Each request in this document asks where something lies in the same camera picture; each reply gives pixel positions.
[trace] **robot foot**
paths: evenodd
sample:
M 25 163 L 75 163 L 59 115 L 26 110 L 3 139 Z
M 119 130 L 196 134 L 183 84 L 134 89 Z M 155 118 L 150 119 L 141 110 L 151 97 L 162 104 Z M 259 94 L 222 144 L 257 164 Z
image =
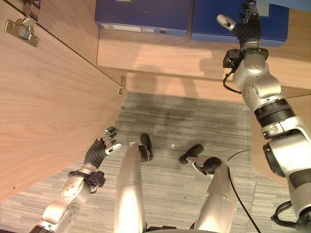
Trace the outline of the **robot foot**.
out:
M 201 154 L 203 152 L 204 148 L 201 144 L 197 144 L 193 147 L 191 147 L 184 155 L 179 157 L 179 162 L 181 164 L 187 164 L 188 161 L 186 160 L 186 158 L 188 157 L 198 157 L 199 154 Z
M 140 136 L 140 142 L 141 145 L 139 146 L 139 151 L 141 154 L 141 161 L 147 162 L 149 160 L 152 160 L 153 154 L 152 154 L 152 148 L 151 148 L 151 140 L 148 134 L 143 133 Z

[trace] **metal hinge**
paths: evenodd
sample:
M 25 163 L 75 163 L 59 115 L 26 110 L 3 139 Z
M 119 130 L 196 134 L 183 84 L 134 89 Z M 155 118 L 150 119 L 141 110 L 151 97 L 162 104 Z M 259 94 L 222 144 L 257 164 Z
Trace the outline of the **metal hinge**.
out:
M 119 94 L 123 94 L 123 90 L 125 89 L 125 84 L 126 84 L 126 76 L 122 75 L 121 76 L 121 88 L 118 91 Z
M 33 25 L 38 22 L 40 5 L 40 0 L 25 0 L 23 8 L 24 13 L 26 14 L 25 18 L 20 18 L 16 20 L 16 22 L 7 20 L 4 30 L 31 46 L 36 47 L 39 39 L 34 35 Z

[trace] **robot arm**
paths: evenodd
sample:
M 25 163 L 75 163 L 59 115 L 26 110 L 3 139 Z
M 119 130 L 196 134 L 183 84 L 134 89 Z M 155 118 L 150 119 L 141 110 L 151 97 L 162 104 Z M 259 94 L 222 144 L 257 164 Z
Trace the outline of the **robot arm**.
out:
M 42 218 L 30 233 L 66 233 L 77 220 L 80 207 L 105 183 L 98 171 L 104 158 L 121 148 L 113 138 L 116 128 L 109 127 L 86 153 L 83 166 L 71 171 L 59 194 L 45 209 Z
M 245 13 L 242 24 L 228 16 L 217 17 L 240 42 L 240 50 L 227 51 L 223 65 L 232 69 L 234 84 L 256 115 L 264 138 L 270 139 L 263 150 L 270 169 L 287 178 L 297 226 L 310 227 L 311 134 L 286 101 L 278 80 L 269 72 L 268 51 L 259 47 L 260 21 L 253 2 L 245 7 Z

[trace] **gray carpet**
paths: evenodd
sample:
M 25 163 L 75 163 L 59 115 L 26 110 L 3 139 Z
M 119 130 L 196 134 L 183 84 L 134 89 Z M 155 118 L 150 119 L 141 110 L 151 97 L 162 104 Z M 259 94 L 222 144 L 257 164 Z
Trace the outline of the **gray carpet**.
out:
M 114 185 L 122 156 L 128 143 L 138 141 L 141 133 L 150 135 L 154 152 L 154 159 L 141 168 L 149 226 L 188 228 L 195 221 L 211 177 L 190 165 L 179 164 L 178 157 L 190 147 L 200 143 L 205 148 L 204 155 L 222 159 L 250 149 L 250 112 L 243 104 L 129 93 L 116 126 L 117 139 L 123 147 L 104 160 L 100 170 L 107 182 L 82 207 L 71 233 L 113 232 Z M 81 164 L 79 161 L 1 203 L 0 228 L 29 232 L 57 195 L 68 172 Z M 288 191 L 250 170 L 250 152 L 232 158 L 230 170 L 237 192 L 263 233 L 293 232 L 270 220 L 276 207 L 289 200 Z M 294 220 L 292 210 L 281 216 Z M 257 232 L 239 204 L 231 232 Z

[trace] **white label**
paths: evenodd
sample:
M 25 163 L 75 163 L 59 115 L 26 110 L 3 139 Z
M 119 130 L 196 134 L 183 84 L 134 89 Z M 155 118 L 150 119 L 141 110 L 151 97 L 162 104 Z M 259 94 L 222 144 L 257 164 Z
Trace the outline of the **white label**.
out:
M 269 17 L 270 4 L 267 2 L 256 1 L 256 8 L 260 16 Z
M 122 26 L 122 25 L 111 25 L 111 24 L 102 24 L 105 29 L 115 29 L 115 30 L 126 30 L 133 32 L 141 32 L 139 27 L 131 27 L 131 26 Z
M 145 31 L 147 33 L 154 33 L 155 32 L 155 30 L 153 28 L 145 28 Z

